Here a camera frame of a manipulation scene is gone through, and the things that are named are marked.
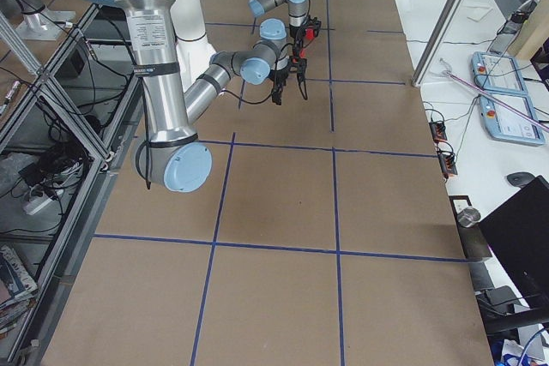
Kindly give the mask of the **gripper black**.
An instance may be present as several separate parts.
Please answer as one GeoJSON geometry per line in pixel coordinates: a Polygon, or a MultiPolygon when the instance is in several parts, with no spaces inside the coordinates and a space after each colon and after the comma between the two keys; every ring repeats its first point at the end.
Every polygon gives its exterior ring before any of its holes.
{"type": "Polygon", "coordinates": [[[282,94],[284,91],[285,83],[290,73],[290,67],[286,66],[282,69],[273,69],[272,70],[272,82],[274,83],[272,88],[272,102],[278,105],[282,103],[282,94]]]}
{"type": "Polygon", "coordinates": [[[295,57],[297,59],[303,59],[305,57],[305,52],[304,52],[305,29],[302,27],[291,27],[290,35],[293,40],[293,45],[295,45],[295,57]]]}

